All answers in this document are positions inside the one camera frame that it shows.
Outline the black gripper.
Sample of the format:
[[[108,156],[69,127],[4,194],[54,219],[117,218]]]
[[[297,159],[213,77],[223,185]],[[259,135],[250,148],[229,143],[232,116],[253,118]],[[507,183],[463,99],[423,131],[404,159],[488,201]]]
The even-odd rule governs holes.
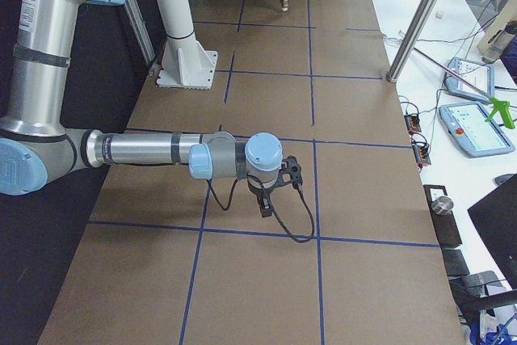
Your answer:
[[[248,177],[247,185],[249,190],[257,197],[259,203],[261,217],[271,217],[271,193],[278,187],[275,180],[262,183],[256,177]]]

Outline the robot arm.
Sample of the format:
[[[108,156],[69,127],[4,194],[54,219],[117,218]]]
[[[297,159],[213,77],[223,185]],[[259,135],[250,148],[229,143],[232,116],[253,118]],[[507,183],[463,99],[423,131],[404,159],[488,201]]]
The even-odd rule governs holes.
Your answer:
[[[283,147],[270,133],[248,141],[231,134],[103,133],[64,128],[61,107],[78,8],[86,2],[22,0],[7,113],[1,119],[1,191],[21,196],[85,168],[186,165],[196,179],[246,180],[263,217],[284,173]]]

